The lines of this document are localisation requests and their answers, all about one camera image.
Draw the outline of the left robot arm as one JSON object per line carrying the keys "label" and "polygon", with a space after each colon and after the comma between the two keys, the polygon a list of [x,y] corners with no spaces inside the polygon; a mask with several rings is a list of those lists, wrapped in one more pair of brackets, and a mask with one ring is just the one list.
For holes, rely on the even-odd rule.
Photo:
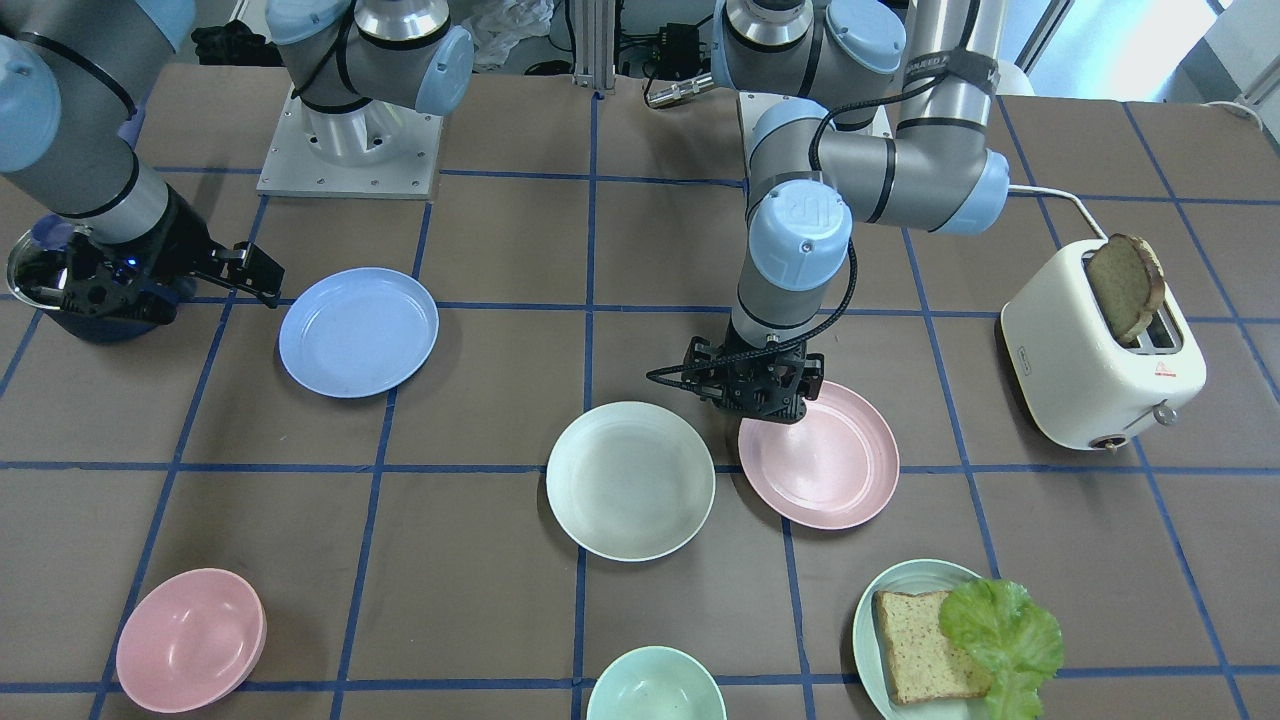
{"label": "left robot arm", "polygon": [[987,140],[1004,1],[719,1],[712,78],[773,94],[748,132],[748,245],[721,342],[694,338],[648,378],[740,418],[803,419],[832,325],[823,297],[858,283],[858,224],[979,234],[1004,210],[1007,159]]}

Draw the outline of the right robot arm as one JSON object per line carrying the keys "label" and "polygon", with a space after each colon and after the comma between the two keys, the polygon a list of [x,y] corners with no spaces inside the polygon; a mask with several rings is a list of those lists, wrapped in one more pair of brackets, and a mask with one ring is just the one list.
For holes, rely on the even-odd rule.
{"label": "right robot arm", "polygon": [[[3,176],[52,214],[8,263],[12,292],[83,338],[172,323],[198,279],[279,304],[283,268],[215,242],[124,136],[195,14],[192,1],[3,4]],[[383,159],[388,108],[447,115],[474,72],[472,35],[445,1],[270,1],[265,17],[329,163]]]}

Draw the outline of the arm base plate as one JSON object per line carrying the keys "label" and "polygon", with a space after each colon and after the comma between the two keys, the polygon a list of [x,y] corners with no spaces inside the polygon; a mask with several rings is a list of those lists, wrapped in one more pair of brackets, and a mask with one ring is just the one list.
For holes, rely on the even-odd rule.
{"label": "arm base plate", "polygon": [[442,117],[381,101],[325,114],[288,99],[257,191],[273,197],[428,201],[443,129]]}
{"label": "arm base plate", "polygon": [[[744,147],[750,151],[756,142],[756,127],[760,118],[771,120],[792,120],[795,118],[820,119],[827,108],[810,99],[795,99],[777,94],[739,92],[739,120],[742,129]],[[890,117],[884,108],[877,108],[870,124],[858,129],[859,135],[891,138],[893,136]]]}

